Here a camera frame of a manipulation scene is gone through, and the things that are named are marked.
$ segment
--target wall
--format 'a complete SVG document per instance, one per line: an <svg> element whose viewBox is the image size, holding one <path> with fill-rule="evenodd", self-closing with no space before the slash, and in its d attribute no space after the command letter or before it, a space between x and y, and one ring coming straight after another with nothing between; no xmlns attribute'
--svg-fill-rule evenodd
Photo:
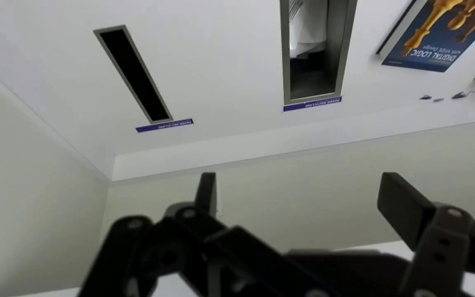
<svg viewBox="0 0 475 297"><path fill-rule="evenodd" d="M0 297L79 285L107 186L3 92L0 86Z"/></svg>
<svg viewBox="0 0 475 297"><path fill-rule="evenodd" d="M402 173L428 198L475 216L475 125L206 170L219 173L219 218L247 226L280 251L397 239L375 209L379 176L387 170ZM182 171L115 183L102 231L125 214L159 219L169 203L192 198L197 178L199 171Z"/></svg>

